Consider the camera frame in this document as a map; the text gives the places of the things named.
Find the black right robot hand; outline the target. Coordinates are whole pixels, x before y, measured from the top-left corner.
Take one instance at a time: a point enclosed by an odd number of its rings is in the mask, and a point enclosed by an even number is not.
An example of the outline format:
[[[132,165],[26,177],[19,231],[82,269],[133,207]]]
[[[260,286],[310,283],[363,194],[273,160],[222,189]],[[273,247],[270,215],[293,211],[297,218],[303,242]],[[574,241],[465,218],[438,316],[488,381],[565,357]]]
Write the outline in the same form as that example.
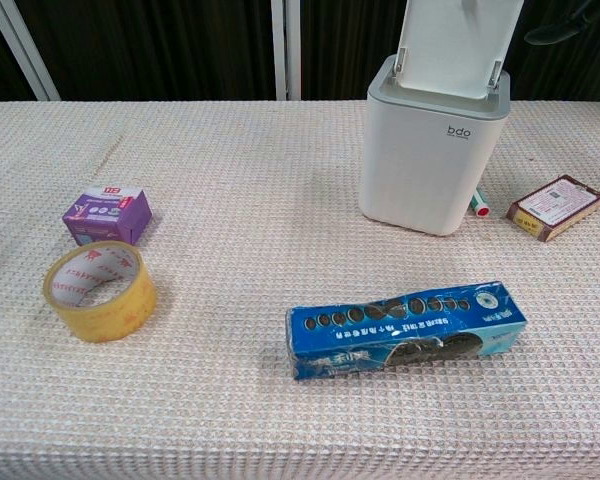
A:
[[[585,31],[599,19],[600,0],[586,0],[561,20],[530,30],[524,41],[535,46],[557,44]]]

